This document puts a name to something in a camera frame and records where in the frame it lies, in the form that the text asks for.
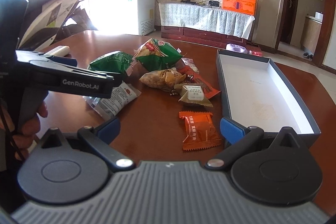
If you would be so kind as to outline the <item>person's left hand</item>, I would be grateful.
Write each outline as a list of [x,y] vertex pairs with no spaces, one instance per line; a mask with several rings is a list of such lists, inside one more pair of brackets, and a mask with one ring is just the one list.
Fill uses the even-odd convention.
[[[3,121],[1,121],[1,130],[9,129],[10,132],[14,131],[15,126],[3,102],[1,102],[1,113],[3,114],[6,121],[6,126]],[[25,159],[29,156],[28,149],[31,147],[34,141],[34,137],[41,130],[39,116],[42,118],[47,118],[48,116],[47,105],[45,102],[42,102],[36,114],[21,126],[21,128],[18,130],[19,134],[13,136],[15,144]]]

